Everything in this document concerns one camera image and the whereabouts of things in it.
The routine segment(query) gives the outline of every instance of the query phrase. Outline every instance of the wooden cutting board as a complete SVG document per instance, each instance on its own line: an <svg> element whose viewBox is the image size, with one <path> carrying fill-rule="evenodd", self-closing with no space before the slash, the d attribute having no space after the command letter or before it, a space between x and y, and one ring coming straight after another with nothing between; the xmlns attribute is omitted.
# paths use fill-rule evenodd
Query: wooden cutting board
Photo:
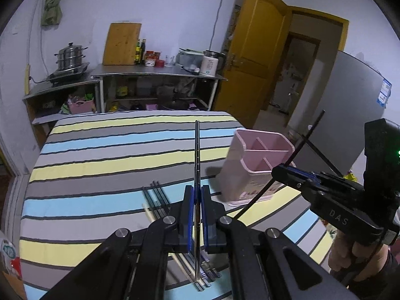
<svg viewBox="0 0 400 300"><path fill-rule="evenodd" d="M134 65L141 23L112 23L105 41L103 64Z"/></svg>

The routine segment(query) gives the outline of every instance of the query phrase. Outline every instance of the pink basket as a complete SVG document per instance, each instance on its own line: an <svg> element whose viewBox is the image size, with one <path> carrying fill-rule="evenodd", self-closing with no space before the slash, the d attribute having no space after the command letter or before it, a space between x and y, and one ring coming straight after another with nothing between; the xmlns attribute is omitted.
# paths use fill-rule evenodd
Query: pink basket
<svg viewBox="0 0 400 300"><path fill-rule="evenodd" d="M71 114L88 113L96 109L93 99L89 101L78 100L75 103L68 103L68 107Z"/></svg>
<svg viewBox="0 0 400 300"><path fill-rule="evenodd" d="M217 175L223 198L234 206L250 202L271 179L273 167L285 162L294 150L280 133L236 130ZM282 184L275 182L260 200L271 198L280 186Z"/></svg>

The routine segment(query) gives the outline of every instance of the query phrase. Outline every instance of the refrigerator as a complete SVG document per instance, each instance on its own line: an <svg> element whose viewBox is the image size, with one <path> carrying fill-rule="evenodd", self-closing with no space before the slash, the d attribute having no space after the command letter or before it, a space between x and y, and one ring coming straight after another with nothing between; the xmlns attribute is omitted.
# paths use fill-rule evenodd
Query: refrigerator
<svg viewBox="0 0 400 300"><path fill-rule="evenodd" d="M309 140L343 175L363 152L364 124L383 116L385 107L377 99L384 79L362 61L342 51L337 52L313 121L321 110L325 110L325 114ZM293 162L302 170L333 174L308 145L301 149Z"/></svg>

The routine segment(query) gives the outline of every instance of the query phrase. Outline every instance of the striped bedsheet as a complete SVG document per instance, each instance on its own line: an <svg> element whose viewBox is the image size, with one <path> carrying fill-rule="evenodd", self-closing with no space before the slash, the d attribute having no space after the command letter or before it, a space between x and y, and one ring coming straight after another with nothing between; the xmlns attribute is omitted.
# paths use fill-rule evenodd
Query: striped bedsheet
<svg viewBox="0 0 400 300"><path fill-rule="evenodd" d="M38 300L112 232L149 226L141 192L155 180L171 202L193 184L195 124L200 123L201 184L228 215L215 179L241 124L225 112L134 111L60 120L41 150L27 187L19 242L28 300ZM285 187L241 217L246 225L275 227L325 266L331 238L297 190ZM227 258L212 256L221 278L203 292L168 262L166 299L231 296Z"/></svg>

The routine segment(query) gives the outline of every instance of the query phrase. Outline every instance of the green cloth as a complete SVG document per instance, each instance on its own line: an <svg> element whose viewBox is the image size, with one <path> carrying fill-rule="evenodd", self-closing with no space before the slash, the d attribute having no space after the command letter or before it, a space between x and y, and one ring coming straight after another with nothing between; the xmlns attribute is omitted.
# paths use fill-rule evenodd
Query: green cloth
<svg viewBox="0 0 400 300"><path fill-rule="evenodd" d="M42 26L58 25L61 22L63 13L59 5L60 1L61 0L46 0L41 17Z"/></svg>

